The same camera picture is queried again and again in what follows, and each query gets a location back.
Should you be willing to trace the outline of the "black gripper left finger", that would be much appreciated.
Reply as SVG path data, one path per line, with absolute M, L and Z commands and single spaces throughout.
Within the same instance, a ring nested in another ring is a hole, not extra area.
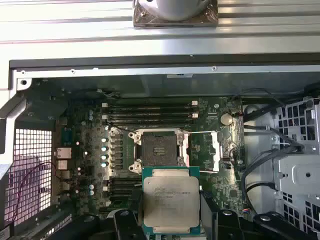
M 106 219 L 82 215 L 56 232 L 57 240 L 145 240 L 139 216 L 142 213 L 142 190 L 134 190 L 129 208 L 117 209 Z

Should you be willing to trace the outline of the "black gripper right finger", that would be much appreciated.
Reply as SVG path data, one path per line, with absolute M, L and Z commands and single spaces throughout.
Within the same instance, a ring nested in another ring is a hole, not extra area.
M 257 214 L 251 221 L 231 209 L 219 208 L 211 193 L 200 194 L 200 220 L 208 240 L 316 240 L 276 212 Z

